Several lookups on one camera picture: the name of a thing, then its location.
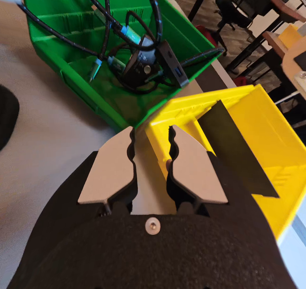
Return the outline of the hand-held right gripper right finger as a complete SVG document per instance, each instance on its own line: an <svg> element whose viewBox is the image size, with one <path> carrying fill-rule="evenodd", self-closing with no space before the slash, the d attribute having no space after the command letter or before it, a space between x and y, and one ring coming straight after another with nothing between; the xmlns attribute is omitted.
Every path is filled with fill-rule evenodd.
<svg viewBox="0 0 306 289"><path fill-rule="evenodd" d="M193 211L204 204L227 205L228 198L205 147L177 125L169 127L172 168L166 191L177 211L187 203Z"/></svg>

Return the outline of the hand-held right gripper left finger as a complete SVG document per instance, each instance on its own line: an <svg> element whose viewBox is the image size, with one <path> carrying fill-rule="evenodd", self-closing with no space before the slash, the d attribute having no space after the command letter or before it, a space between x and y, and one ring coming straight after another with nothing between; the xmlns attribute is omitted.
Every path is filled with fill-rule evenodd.
<svg viewBox="0 0 306 289"><path fill-rule="evenodd" d="M132 207L138 193L134 146L135 129L128 126L100 147L78 204L102 203L109 213L115 202Z"/></svg>

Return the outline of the green plastic bin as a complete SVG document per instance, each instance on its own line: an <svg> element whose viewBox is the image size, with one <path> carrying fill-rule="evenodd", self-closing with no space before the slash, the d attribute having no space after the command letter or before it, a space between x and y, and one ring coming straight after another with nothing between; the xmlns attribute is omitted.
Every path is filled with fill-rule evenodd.
<svg viewBox="0 0 306 289"><path fill-rule="evenodd" d="M105 26L94 14L90 0L24 0L27 8L48 26L87 49L99 52ZM166 40L178 61L213 49L213 45L167 0L157 0ZM139 127L180 92L179 87L159 84L151 93L126 91L103 61L97 77L89 83L95 55L70 46L40 27L29 17L29 35L36 54L92 111L114 130Z"/></svg>

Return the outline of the yellow plastic bin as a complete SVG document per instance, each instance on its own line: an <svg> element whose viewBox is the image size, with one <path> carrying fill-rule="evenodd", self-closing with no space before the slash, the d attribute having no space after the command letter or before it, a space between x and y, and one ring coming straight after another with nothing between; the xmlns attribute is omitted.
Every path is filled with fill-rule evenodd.
<svg viewBox="0 0 306 289"><path fill-rule="evenodd" d="M305 146L261 85L174 98L148 123L146 135L164 177L170 159L169 127L177 125L214 153L198 119L221 100L280 198L254 195L280 240L305 196Z"/></svg>

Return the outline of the black adapter hub with cable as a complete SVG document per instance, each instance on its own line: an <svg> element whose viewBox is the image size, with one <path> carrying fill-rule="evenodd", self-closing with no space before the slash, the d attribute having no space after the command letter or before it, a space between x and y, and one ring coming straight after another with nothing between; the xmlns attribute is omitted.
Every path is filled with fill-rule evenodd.
<svg viewBox="0 0 306 289"><path fill-rule="evenodd" d="M161 70L155 51L156 49L133 52L121 75L124 86L131 90L137 90L139 87L146 85L145 81Z"/></svg>

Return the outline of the black bin divider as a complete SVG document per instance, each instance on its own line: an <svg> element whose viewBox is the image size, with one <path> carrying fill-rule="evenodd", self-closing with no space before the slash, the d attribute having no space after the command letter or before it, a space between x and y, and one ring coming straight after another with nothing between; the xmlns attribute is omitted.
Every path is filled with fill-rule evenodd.
<svg viewBox="0 0 306 289"><path fill-rule="evenodd" d="M251 194L280 198L221 100L197 121L215 155Z"/></svg>

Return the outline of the black mesh cushion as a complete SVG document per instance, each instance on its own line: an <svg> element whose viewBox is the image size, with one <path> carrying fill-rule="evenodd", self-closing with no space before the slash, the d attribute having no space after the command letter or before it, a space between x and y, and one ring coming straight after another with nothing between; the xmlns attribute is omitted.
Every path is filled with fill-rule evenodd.
<svg viewBox="0 0 306 289"><path fill-rule="evenodd" d="M0 150L9 142L19 115L20 104L16 96L0 85Z"/></svg>

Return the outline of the wood-rimmed black board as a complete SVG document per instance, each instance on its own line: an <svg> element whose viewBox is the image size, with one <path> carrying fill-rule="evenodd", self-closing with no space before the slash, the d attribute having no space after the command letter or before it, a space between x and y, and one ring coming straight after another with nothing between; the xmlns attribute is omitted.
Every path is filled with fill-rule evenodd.
<svg viewBox="0 0 306 289"><path fill-rule="evenodd" d="M291 81L297 91L306 99L305 90L295 80L295 75L301 72L300 66L294 61L294 58L306 51L306 37L300 38L291 48L287 50L282 60L282 69Z"/></svg>

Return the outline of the small yellow bin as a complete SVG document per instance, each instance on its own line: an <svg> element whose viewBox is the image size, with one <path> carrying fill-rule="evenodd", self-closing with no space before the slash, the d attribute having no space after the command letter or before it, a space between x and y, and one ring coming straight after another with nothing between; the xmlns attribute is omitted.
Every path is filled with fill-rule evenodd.
<svg viewBox="0 0 306 289"><path fill-rule="evenodd" d="M298 27L290 24L288 27L278 36L283 45L290 49L296 42L298 42L302 35L298 32Z"/></svg>

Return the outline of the black office chair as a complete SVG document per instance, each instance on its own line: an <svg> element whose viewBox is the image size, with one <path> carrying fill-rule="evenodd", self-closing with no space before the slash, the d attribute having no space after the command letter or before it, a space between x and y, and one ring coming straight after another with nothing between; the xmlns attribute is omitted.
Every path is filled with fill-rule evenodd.
<svg viewBox="0 0 306 289"><path fill-rule="evenodd" d="M253 20L250 17L240 13L231 0L215 0L215 3L218 10L214 11L214 13L221 16L221 21L217 24L217 30L212 32L212 37L217 45L220 43L223 47L223 56L225 57L228 49L220 35L221 30L226 25L229 25L233 31L236 30L234 25L241 29L246 29L251 25Z"/></svg>

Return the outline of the brown desk black legs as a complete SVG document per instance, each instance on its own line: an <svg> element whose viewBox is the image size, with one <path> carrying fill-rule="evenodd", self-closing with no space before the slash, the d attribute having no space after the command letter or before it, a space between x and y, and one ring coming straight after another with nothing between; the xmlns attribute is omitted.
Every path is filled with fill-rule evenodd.
<svg viewBox="0 0 306 289"><path fill-rule="evenodd" d="M195 15L197 14L201 4L204 0L196 0L193 5L192 10L188 15L188 19L191 22ZM265 31L275 31L277 30L282 24L292 23L296 21L305 22L305 17L301 15L297 9L291 8L289 4L286 4L283 0L267 0L273 10L279 15L276 20L272 24L270 24L255 40L250 43L234 60L232 60L227 67L225 68L226 71L232 71L237 68L247 57L249 57L261 44L265 41L263 38L263 34Z"/></svg>

